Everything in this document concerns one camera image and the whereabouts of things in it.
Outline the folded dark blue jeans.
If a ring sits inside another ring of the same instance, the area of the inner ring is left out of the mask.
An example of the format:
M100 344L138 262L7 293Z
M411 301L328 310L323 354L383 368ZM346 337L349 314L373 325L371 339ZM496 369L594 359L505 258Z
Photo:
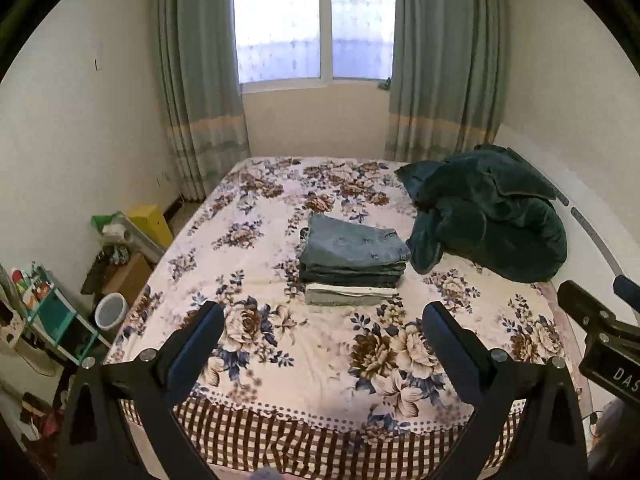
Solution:
M368 268L331 268L307 266L299 263L299 279L303 283L321 283L335 286L389 287L394 288L404 275L404 262L391 266Z

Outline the green white bag pile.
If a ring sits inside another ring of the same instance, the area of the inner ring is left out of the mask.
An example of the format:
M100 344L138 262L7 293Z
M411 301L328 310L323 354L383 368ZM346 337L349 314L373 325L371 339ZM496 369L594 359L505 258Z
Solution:
M140 252L150 263L157 264L165 255L165 249L148 234L138 228L122 212L92 216L91 225L98 233L102 245L119 244L132 252Z

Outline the light blue denim shorts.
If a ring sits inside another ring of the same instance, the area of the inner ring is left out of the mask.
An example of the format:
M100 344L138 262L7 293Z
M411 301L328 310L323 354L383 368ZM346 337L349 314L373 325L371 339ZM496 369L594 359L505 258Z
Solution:
M306 245L299 257L311 268L349 269L394 266L410 258L408 246L395 230L363 226L325 214L309 218Z

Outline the green curtain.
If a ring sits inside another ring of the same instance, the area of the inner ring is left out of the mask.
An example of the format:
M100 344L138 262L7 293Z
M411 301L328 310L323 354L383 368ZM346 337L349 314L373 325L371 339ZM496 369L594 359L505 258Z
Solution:
M494 142L508 39L506 0L396 0L386 158L441 160Z
M250 157L233 0L152 0L166 131L182 195L205 200Z

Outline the white mesh waste bin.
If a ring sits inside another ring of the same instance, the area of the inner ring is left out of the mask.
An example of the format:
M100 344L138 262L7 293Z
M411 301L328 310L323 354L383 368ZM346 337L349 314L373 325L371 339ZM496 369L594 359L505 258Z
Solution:
M104 332L114 330L122 324L128 310L126 298L120 292L110 292L101 299L94 310L96 326Z

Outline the folded white grey pants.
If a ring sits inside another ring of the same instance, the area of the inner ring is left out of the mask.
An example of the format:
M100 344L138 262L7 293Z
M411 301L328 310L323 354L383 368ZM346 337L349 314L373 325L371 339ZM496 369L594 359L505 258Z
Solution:
M376 306L398 295L396 288L336 286L311 283L306 285L305 301L320 307Z

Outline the teal shelf rack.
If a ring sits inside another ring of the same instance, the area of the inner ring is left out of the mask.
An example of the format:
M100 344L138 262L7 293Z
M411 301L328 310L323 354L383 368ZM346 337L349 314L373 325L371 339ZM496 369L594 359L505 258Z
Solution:
M9 280L26 330L59 356L79 365L90 354L104 354L111 347L40 264L33 263L29 270L12 269Z

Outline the left green curtain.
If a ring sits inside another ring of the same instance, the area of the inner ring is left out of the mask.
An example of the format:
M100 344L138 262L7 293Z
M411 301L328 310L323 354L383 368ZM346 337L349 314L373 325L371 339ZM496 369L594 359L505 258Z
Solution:
M166 131L182 195L205 200L250 157L233 0L152 0Z

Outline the white bed headboard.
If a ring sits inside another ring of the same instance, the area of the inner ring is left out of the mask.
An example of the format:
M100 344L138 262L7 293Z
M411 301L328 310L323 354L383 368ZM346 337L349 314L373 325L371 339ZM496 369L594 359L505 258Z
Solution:
M639 313L614 294L620 274L639 281L639 246L608 205L552 151L502 125L496 143L530 162L560 193L555 210L565 226L568 256L553 279L588 290L621 321L638 324Z

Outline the yellow box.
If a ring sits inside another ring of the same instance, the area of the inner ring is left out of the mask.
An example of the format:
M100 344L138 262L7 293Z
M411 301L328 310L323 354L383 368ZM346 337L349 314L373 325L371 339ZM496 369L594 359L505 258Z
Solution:
M151 237L160 247L167 249L174 241L160 207L157 205L140 205L126 212L127 218L144 234Z

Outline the right green curtain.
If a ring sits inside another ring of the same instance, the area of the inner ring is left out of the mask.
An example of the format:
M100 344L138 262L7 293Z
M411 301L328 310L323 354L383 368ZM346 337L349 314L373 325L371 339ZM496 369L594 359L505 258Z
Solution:
M508 39L506 0L396 0L386 158L441 160L494 142Z

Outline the white framed window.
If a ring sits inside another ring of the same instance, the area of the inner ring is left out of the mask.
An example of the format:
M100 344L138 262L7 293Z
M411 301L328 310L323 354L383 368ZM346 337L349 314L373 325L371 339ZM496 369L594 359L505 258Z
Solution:
M373 81L385 88L396 0L234 0L244 91Z

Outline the dark green plush blanket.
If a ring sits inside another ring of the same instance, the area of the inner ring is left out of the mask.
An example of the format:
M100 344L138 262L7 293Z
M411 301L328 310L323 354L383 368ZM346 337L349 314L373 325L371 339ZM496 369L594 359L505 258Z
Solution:
M443 254L519 283L546 282L567 258L555 188L510 148L477 145L396 170L418 214L407 245L427 274Z

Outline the brown cardboard box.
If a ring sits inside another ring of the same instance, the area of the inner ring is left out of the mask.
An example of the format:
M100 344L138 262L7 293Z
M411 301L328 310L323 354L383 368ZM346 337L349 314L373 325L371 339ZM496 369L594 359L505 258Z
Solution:
M103 286L102 292L104 295L118 292L126 299L128 306L132 307L151 274L148 260L140 252L136 252L127 264L117 270L111 281Z

